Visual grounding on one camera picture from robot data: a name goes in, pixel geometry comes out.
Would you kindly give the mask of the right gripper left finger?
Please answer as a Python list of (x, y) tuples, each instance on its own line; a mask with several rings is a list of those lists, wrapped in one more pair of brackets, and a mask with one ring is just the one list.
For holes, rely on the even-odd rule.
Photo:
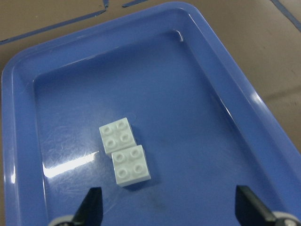
[(100, 226), (103, 220), (103, 196), (101, 187), (92, 187), (77, 209), (72, 223), (75, 226)]

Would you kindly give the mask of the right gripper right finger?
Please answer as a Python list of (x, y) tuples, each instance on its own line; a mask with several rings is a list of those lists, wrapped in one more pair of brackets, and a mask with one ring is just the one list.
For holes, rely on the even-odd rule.
[(236, 186), (235, 216), (241, 226), (279, 226), (276, 216), (248, 186)]

